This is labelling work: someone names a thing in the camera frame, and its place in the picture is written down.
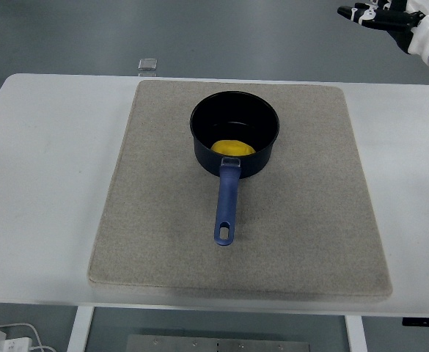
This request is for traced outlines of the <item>white-black robot hand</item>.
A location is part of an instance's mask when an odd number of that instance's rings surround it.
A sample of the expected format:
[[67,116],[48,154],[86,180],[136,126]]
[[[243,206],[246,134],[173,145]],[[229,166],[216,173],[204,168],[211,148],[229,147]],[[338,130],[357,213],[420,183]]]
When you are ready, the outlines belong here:
[[406,54],[429,66],[429,1],[363,1],[337,13],[368,29],[387,32]]

